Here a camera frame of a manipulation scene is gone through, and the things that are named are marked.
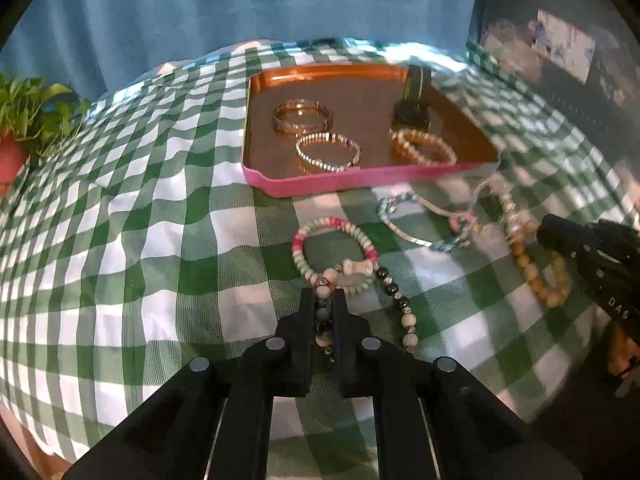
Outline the person right hand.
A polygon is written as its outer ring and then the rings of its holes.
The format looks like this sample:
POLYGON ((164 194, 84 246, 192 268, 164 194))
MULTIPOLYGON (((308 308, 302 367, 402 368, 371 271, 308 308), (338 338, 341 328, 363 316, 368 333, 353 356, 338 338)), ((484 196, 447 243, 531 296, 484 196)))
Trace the person right hand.
POLYGON ((608 371, 620 383, 615 391, 618 398, 639 389, 639 346, 618 324, 612 328, 608 371))

